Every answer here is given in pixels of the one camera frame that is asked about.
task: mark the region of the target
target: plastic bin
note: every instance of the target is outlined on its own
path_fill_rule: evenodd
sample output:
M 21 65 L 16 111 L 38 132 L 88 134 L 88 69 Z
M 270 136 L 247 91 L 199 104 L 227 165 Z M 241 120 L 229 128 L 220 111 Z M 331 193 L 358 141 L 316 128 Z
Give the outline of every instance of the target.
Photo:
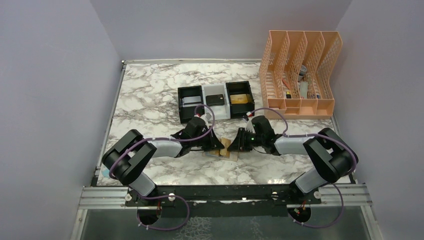
M 331 118 L 335 101 L 330 75 L 341 49 L 336 31 L 269 31 L 259 68 L 263 106 L 287 119 Z M 302 65 L 307 68 L 307 98 L 301 98 L 298 85 Z M 279 118 L 271 111 L 265 116 Z

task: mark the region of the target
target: gray wall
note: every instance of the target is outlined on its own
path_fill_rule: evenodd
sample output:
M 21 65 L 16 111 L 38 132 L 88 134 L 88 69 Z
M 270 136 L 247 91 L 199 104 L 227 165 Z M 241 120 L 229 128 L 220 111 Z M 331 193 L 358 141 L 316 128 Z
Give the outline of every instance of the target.
M 0 3 L 1 239 L 69 239 L 121 61 L 89 0 Z
M 262 58 L 268 30 L 335 30 L 352 0 L 91 0 L 122 59 Z
M 423 239 L 424 2 L 353 0 L 332 89 L 387 240 Z

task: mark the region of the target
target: gray marble vein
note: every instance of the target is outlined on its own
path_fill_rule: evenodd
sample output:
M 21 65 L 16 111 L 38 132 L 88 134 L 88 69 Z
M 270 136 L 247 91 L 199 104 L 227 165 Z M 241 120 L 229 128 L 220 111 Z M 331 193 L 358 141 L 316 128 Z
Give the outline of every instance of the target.
M 179 87 L 249 81 L 255 107 L 262 107 L 259 66 L 259 63 L 127 65 L 106 149 L 130 129 L 137 129 L 146 137 L 167 137 L 184 128 L 178 116 Z M 276 133 L 285 128 L 281 120 L 270 122 Z M 240 119 L 219 120 L 214 131 L 219 137 L 233 139 L 238 128 L 245 126 Z M 333 128 L 331 120 L 288 120 L 288 126 L 288 134 Z M 144 172 L 158 185 L 286 184 L 312 166 L 304 155 L 273 156 L 252 151 L 240 153 L 234 162 L 203 157 L 201 152 L 193 151 L 180 158 L 153 158 Z M 120 185 L 119 181 L 109 178 L 108 173 L 102 165 L 97 185 Z M 343 177 L 339 182 L 350 181 Z

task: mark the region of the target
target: marble tabletop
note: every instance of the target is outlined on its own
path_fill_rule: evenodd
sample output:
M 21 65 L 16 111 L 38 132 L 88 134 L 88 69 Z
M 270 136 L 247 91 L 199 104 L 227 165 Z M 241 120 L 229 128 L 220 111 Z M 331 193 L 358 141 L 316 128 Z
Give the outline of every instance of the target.
M 146 137 L 167 137 L 184 128 L 178 116 L 177 88 L 213 83 L 249 81 L 255 108 L 262 107 L 259 82 L 260 63 L 177 63 L 128 64 L 120 88 L 106 149 L 125 133 L 137 129 Z M 288 134 L 317 133 L 333 128 L 331 120 L 288 120 Z M 282 120 L 270 120 L 276 133 L 285 126 Z M 234 139 L 240 119 L 219 120 L 214 131 L 218 137 Z M 234 185 L 288 184 L 312 167 L 306 155 L 274 156 L 256 151 L 240 153 L 238 161 L 207 158 L 192 151 L 179 157 L 150 160 L 144 172 L 157 185 Z M 119 186 L 102 165 L 98 186 Z M 350 183 L 347 176 L 339 183 Z

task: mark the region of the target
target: small box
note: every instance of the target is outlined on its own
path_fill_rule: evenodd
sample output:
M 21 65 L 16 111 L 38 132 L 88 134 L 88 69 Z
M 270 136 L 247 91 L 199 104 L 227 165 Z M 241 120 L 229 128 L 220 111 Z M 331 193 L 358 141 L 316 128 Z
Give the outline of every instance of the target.
M 255 101 L 248 81 L 179 87 L 180 123 L 190 121 L 199 104 L 208 105 L 215 114 L 215 120 L 242 118 L 247 112 L 255 109 Z M 200 107 L 197 113 L 203 115 L 208 112 L 207 108 Z

